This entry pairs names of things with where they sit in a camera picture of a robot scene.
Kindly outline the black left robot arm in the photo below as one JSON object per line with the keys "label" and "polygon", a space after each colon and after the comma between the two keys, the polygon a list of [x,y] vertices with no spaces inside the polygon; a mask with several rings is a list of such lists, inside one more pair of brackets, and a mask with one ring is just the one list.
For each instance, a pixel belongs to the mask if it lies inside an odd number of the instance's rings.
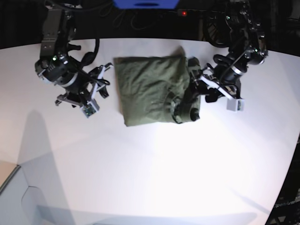
{"label": "black left robot arm", "polygon": [[207,42],[217,48],[227,48],[228,54],[215,54],[214,67],[208,63],[200,68],[195,58],[188,61],[193,96],[204,96],[207,103],[225,97],[227,110],[244,111],[240,79],[249,65],[260,65],[268,56],[265,35],[251,2],[217,0],[203,13],[202,31]]}

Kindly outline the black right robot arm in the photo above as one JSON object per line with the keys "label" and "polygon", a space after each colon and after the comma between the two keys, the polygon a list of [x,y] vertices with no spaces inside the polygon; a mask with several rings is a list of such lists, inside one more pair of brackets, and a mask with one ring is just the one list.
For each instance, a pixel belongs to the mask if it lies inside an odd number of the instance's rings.
{"label": "black right robot arm", "polygon": [[56,106],[68,103],[73,108],[78,107],[89,118],[100,109],[95,100],[96,94],[99,93],[102,98],[109,96],[106,87],[110,82],[104,79],[104,74],[113,64],[107,63],[90,72],[84,71],[83,68],[91,65],[98,54],[98,37],[94,51],[85,53],[81,60],[73,58],[69,52],[81,50],[80,45],[70,43],[76,34],[74,13],[89,12],[97,7],[83,8],[80,0],[47,0],[45,7],[47,15],[35,72],[45,83],[58,85],[65,90],[64,94],[57,96]]}

